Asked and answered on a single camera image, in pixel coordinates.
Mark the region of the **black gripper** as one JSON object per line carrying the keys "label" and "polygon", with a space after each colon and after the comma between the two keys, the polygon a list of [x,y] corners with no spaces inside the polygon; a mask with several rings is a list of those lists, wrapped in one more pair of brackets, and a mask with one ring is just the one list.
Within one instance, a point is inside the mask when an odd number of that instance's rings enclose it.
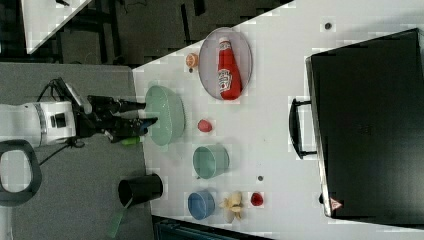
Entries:
{"label": "black gripper", "polygon": [[148,127],[158,119],[125,119],[120,113],[144,110],[145,103],[114,99],[113,97],[89,95],[88,101],[92,106],[90,114],[79,113],[76,117],[76,136],[89,138],[94,134],[105,134],[111,143],[142,136],[148,132]]}

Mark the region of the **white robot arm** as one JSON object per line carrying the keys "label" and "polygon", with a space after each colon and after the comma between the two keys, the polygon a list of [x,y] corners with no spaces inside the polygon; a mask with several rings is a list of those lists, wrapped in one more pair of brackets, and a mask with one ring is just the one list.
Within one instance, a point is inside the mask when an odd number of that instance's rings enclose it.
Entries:
{"label": "white robot arm", "polygon": [[96,105],[73,100],[30,102],[1,106],[1,205],[16,207],[33,198],[42,183],[41,163],[35,149],[63,144],[95,134],[112,143],[143,136],[157,122],[153,118],[123,118],[128,111],[143,109],[143,103],[115,100]]}

